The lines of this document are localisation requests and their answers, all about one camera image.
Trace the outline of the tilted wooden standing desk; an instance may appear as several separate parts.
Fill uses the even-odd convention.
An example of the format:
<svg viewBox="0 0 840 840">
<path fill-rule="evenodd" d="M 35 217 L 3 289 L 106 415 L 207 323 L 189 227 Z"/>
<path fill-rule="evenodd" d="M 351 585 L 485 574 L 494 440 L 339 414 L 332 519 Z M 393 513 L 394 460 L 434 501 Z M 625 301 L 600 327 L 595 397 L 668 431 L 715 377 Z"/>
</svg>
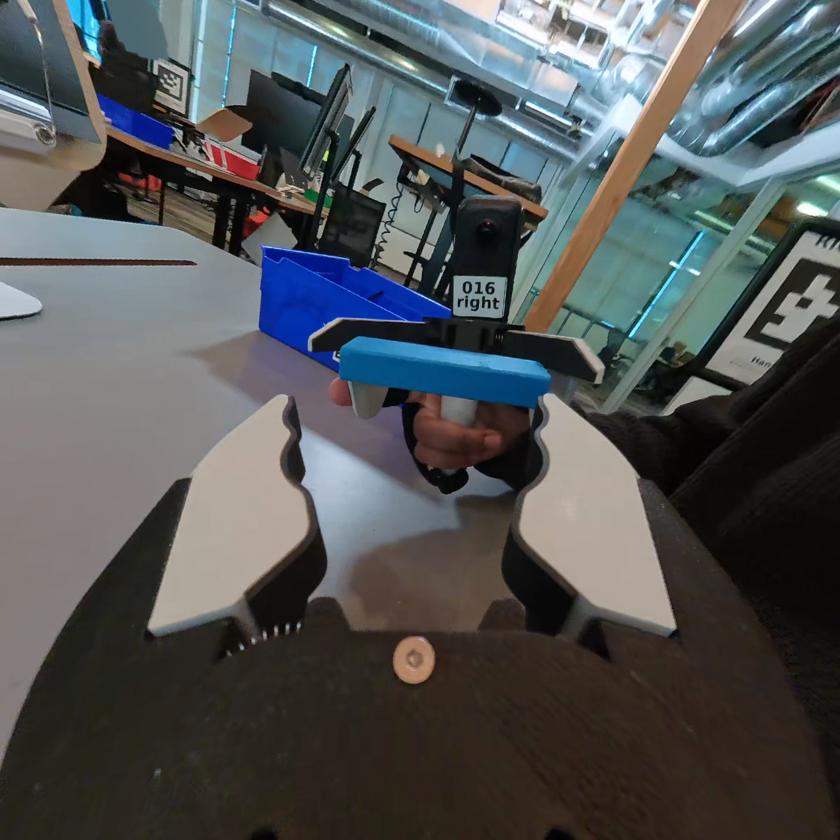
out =
<svg viewBox="0 0 840 840">
<path fill-rule="evenodd" d="M 391 135 L 388 142 L 401 161 L 398 184 L 422 198 L 433 208 L 434 215 L 444 220 L 432 255 L 429 258 L 423 255 L 431 232 L 431 224 L 428 224 L 419 250 L 413 256 L 414 262 L 423 264 L 417 290 L 428 298 L 438 301 L 445 298 L 448 258 L 455 241 L 455 219 L 460 204 L 466 198 L 493 196 L 518 201 L 523 213 L 521 246 L 528 243 L 548 216 L 540 197 L 532 200 L 512 188 L 522 185 L 516 177 L 498 174 L 473 158 L 453 161 L 444 154 L 436 154 L 396 134 Z"/>
</svg>

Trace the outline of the framed marker poster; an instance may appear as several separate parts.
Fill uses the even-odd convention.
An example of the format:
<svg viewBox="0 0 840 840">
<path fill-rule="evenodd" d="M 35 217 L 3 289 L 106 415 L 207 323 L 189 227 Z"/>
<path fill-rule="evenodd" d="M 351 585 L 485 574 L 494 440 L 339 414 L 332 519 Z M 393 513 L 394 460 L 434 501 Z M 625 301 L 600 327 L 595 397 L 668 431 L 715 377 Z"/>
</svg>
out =
<svg viewBox="0 0 840 840">
<path fill-rule="evenodd" d="M 691 374 L 730 391 L 755 383 L 805 331 L 838 309 L 839 222 L 812 217 L 783 236 Z"/>
</svg>

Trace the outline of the blue plastic bin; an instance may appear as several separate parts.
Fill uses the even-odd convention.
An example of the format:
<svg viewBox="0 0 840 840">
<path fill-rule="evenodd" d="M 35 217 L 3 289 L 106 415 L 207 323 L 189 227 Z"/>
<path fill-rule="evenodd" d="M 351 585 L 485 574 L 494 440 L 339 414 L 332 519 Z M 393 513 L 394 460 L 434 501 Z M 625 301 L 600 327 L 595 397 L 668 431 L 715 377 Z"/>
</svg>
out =
<svg viewBox="0 0 840 840">
<path fill-rule="evenodd" d="M 174 129 L 170 125 L 127 108 L 101 93 L 98 93 L 97 97 L 103 116 L 110 120 L 115 129 L 144 143 L 169 150 L 175 137 Z"/>
</svg>

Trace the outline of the person's black sweater torso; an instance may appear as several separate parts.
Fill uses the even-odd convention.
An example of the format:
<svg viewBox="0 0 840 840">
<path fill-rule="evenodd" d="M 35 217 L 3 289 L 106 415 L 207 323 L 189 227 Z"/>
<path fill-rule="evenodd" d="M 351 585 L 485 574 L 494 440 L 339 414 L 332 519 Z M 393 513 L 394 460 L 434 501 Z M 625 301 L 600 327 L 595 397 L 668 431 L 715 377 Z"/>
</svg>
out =
<svg viewBox="0 0 840 840">
<path fill-rule="evenodd" d="M 838 316 L 755 384 L 682 406 L 673 500 L 767 624 L 838 786 Z"/>
</svg>

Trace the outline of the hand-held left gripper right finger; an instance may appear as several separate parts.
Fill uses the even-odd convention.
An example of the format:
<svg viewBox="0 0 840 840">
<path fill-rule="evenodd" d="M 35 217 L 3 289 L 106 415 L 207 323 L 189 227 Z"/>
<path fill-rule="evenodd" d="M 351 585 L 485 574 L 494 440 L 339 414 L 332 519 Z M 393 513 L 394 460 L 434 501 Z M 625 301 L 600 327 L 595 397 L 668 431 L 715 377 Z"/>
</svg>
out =
<svg viewBox="0 0 840 840">
<path fill-rule="evenodd" d="M 639 478 L 620 451 L 556 395 L 533 417 L 533 478 L 518 494 L 504 581 L 527 629 L 579 641 L 612 623 L 677 630 Z"/>
</svg>

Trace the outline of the silver ventilation ducts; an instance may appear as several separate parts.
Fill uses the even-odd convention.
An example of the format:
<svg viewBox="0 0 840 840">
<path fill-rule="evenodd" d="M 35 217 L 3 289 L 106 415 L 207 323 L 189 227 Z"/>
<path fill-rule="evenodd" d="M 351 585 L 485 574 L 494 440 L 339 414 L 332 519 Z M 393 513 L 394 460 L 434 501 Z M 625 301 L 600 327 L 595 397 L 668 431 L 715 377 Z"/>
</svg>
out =
<svg viewBox="0 0 840 840">
<path fill-rule="evenodd" d="M 803 102 L 838 83 L 834 1 L 724 2 L 730 25 L 672 118 L 667 136 L 703 158 L 800 131 Z M 366 38 L 493 89 L 541 120 L 594 127 L 644 104 L 699 8 L 679 1 L 258 2 L 343 42 Z"/>
</svg>

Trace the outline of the person's right hand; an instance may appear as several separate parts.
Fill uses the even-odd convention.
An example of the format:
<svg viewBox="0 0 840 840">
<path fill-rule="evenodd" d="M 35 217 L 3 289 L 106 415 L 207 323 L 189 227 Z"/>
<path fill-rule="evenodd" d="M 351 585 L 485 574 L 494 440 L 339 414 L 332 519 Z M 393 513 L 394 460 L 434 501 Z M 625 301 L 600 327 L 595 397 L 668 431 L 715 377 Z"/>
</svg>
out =
<svg viewBox="0 0 840 840">
<path fill-rule="evenodd" d="M 401 407 L 406 446 L 419 466 L 473 468 L 512 486 L 524 483 L 531 446 L 526 409 L 480 402 L 474 423 L 465 427 L 443 419 L 439 395 L 390 388 L 383 406 Z"/>
</svg>

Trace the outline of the blue bin with marker sticker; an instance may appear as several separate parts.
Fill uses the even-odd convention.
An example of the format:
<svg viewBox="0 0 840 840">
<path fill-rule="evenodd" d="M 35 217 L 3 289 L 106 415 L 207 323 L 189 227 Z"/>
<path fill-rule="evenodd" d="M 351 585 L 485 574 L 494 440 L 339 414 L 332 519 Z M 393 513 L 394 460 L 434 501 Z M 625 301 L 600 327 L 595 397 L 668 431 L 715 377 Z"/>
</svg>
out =
<svg viewBox="0 0 840 840">
<path fill-rule="evenodd" d="M 309 337 L 338 318 L 423 321 L 448 318 L 442 304 L 346 258 L 302 250 L 261 249 L 259 330 L 339 370 L 334 353 L 311 352 Z"/>
</svg>

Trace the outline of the blue foam block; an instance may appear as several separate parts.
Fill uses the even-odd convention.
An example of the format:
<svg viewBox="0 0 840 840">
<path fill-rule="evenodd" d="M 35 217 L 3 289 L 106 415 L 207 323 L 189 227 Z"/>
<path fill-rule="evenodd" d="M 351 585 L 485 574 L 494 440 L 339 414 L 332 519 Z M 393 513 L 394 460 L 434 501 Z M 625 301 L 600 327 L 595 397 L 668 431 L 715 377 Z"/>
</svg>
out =
<svg viewBox="0 0 840 840">
<path fill-rule="evenodd" d="M 551 374 L 534 360 L 359 337 L 339 352 L 347 382 L 533 408 Z"/>
</svg>

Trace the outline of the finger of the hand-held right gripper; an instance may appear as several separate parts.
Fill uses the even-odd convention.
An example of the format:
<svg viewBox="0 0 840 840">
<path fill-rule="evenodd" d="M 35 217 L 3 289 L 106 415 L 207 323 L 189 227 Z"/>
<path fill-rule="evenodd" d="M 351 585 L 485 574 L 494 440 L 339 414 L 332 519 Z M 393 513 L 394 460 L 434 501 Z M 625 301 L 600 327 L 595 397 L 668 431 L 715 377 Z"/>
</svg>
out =
<svg viewBox="0 0 840 840">
<path fill-rule="evenodd" d="M 568 378 L 599 385 L 605 365 L 582 339 L 558 334 L 508 330 L 506 356 L 535 361 L 545 369 Z"/>
<path fill-rule="evenodd" d="M 342 347 L 356 338 L 388 340 L 433 347 L 430 322 L 336 318 L 308 337 L 310 353 L 340 353 Z M 355 415 L 370 419 L 383 407 L 402 405 L 409 393 L 401 385 L 371 385 L 351 382 L 350 399 Z"/>
</svg>

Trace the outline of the long wooden desk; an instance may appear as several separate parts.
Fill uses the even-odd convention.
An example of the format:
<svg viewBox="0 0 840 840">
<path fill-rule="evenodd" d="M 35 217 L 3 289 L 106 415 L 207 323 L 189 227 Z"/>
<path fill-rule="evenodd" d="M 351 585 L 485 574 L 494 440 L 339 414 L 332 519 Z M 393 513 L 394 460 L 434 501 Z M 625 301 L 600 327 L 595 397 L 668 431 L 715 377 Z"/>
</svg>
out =
<svg viewBox="0 0 840 840">
<path fill-rule="evenodd" d="M 212 244 L 239 256 L 245 239 L 245 220 L 252 208 L 267 207 L 304 216 L 302 233 L 313 228 L 319 230 L 320 222 L 313 222 L 316 205 L 308 199 L 280 192 L 261 182 L 249 180 L 214 164 L 199 161 L 185 154 L 165 150 L 147 143 L 129 133 L 106 125 L 108 153 L 132 155 L 137 159 L 140 172 L 158 178 L 163 185 L 191 187 L 211 193 L 216 197 Z"/>
</svg>

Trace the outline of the wooden beam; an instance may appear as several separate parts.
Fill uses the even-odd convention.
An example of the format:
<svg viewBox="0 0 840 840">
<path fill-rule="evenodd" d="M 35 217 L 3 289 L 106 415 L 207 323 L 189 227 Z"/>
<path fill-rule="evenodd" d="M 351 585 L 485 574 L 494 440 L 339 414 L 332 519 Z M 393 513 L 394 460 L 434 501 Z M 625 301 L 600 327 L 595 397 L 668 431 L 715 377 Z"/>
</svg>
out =
<svg viewBox="0 0 840 840">
<path fill-rule="evenodd" d="M 524 320 L 546 333 L 743 2 L 703 1 Z"/>
</svg>

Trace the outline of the red box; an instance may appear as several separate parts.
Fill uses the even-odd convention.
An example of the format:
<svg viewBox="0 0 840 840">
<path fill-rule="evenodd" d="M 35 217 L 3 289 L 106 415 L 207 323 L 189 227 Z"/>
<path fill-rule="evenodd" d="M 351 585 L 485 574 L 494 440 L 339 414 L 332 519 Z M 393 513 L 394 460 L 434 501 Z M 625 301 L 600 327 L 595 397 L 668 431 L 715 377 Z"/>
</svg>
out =
<svg viewBox="0 0 840 840">
<path fill-rule="evenodd" d="M 216 168 L 236 177 L 257 181 L 260 168 L 259 160 L 253 160 L 236 149 L 210 139 L 203 141 L 203 150 L 209 163 L 212 163 Z"/>
</svg>

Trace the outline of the person's right forearm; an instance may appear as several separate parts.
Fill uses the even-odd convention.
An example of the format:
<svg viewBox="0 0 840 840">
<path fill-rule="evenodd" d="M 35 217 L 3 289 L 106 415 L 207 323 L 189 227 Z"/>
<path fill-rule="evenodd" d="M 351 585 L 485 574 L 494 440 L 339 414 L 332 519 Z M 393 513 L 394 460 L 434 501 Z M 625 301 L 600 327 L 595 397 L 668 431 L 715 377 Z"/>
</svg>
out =
<svg viewBox="0 0 840 840">
<path fill-rule="evenodd" d="M 578 402 L 572 409 L 670 496 L 723 452 L 744 421 L 744 396 L 712 395 L 659 416 L 589 412 Z"/>
</svg>

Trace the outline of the marker tag on stand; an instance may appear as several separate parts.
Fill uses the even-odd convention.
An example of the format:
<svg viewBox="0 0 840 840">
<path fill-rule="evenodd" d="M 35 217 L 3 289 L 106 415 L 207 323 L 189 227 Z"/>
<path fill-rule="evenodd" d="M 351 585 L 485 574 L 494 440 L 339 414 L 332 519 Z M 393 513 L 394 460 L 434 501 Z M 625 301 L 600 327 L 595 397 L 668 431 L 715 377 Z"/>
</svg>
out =
<svg viewBox="0 0 840 840">
<path fill-rule="evenodd" d="M 163 110 L 186 118 L 190 109 L 192 72 L 174 59 L 154 59 L 151 68 L 157 78 L 154 103 Z"/>
</svg>

